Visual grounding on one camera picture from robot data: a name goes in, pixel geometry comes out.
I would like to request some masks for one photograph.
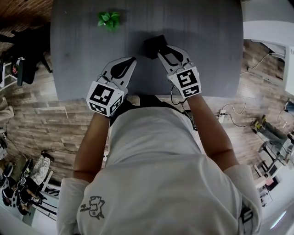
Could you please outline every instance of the white cable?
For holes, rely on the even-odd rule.
[[[255,65],[253,68],[251,68],[251,70],[252,70],[252,69],[255,69],[257,66],[259,66],[259,64],[260,64],[261,62],[263,62],[263,60],[264,60],[267,56],[269,56],[269,55],[273,55],[273,54],[278,54],[278,55],[281,55],[281,56],[285,56],[285,55],[280,54],[280,53],[269,53],[269,54],[267,54],[266,56],[264,56],[264,57],[262,58],[262,60],[258,62],[257,65]],[[245,72],[243,72],[243,73],[240,73],[240,75],[242,75],[242,74],[244,74],[244,73],[249,73],[249,72],[250,72],[250,71],[245,71]]]
[[[235,114],[239,114],[239,115],[240,115],[240,114],[242,114],[242,113],[244,112],[244,110],[245,110],[245,108],[246,108],[246,104],[247,104],[247,103],[246,103],[246,100],[245,100],[245,106],[244,106],[242,112],[240,112],[240,113],[236,112],[234,106],[233,106],[233,105],[230,105],[230,104],[225,105],[222,109],[224,109],[224,108],[227,107],[227,106],[232,106],[233,111],[235,112]]]

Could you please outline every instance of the power strip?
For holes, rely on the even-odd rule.
[[[219,114],[219,118],[218,118],[220,123],[224,122],[225,115],[226,115],[226,111],[224,109],[221,109],[220,114]]]

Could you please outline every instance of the white t-shirt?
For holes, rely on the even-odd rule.
[[[59,234],[259,232],[261,204],[250,167],[223,173],[201,154],[190,120],[179,112],[127,111],[114,122],[109,143],[106,167],[91,184],[62,180]]]

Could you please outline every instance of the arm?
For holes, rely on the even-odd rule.
[[[109,128],[109,118],[95,113],[73,164],[73,177],[89,183],[100,171]]]
[[[203,148],[222,171],[238,165],[231,141],[201,95],[188,99]]]

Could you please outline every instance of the cable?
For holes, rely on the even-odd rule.
[[[242,114],[242,113],[244,112],[244,110],[245,110],[245,108],[246,108],[246,104],[247,104],[247,103],[246,103],[246,100],[245,100],[245,106],[244,106],[242,112],[240,112],[240,113],[236,112],[234,106],[233,106],[233,105],[230,105],[230,104],[225,105],[222,109],[224,109],[224,108],[227,107],[227,106],[232,106],[233,111],[235,112],[235,114],[240,115],[240,114]]]
[[[277,116],[277,121],[279,120],[279,116],[281,115],[281,113],[285,111],[284,109],[280,111],[279,115]]]
[[[239,125],[237,125],[237,124],[234,123],[233,118],[232,118],[232,116],[231,116],[230,113],[226,113],[225,115],[230,115],[230,118],[231,118],[231,120],[232,120],[232,123],[233,123],[235,126],[237,126],[237,127],[251,127],[251,126],[252,126],[252,123],[251,123],[250,125],[246,125],[246,126],[239,126]]]
[[[193,120],[190,118],[189,114],[186,112],[186,110],[184,109],[183,104],[181,103],[181,106],[183,108],[183,114],[186,113],[187,117],[190,119],[191,123],[194,124]]]
[[[51,151],[46,151],[46,152],[63,152],[63,151],[68,151],[68,152],[73,152],[73,153],[77,153],[78,151],[71,151],[71,150],[68,150],[68,149],[63,149],[63,150],[52,150]]]
[[[173,105],[179,105],[179,104],[183,104],[183,103],[185,103],[185,102],[187,101],[188,98],[186,98],[184,101],[180,101],[180,102],[177,103],[177,104],[175,104],[175,103],[173,102],[173,89],[174,89],[174,86],[172,86],[171,91],[170,91],[170,100],[171,100],[171,102],[173,103]]]
[[[264,60],[267,56],[272,55],[272,54],[273,54],[273,53],[269,53],[269,54],[267,54],[266,56],[264,56],[264,57],[262,58],[262,60],[258,62],[257,65],[255,65],[253,68],[251,68],[251,70],[252,70],[252,69],[255,69],[257,66],[259,66],[259,64],[260,64],[261,62],[263,62],[263,60]],[[242,75],[242,74],[244,74],[244,73],[249,73],[249,72],[250,72],[250,71],[245,71],[245,72],[243,72],[243,73],[240,73],[240,75]]]

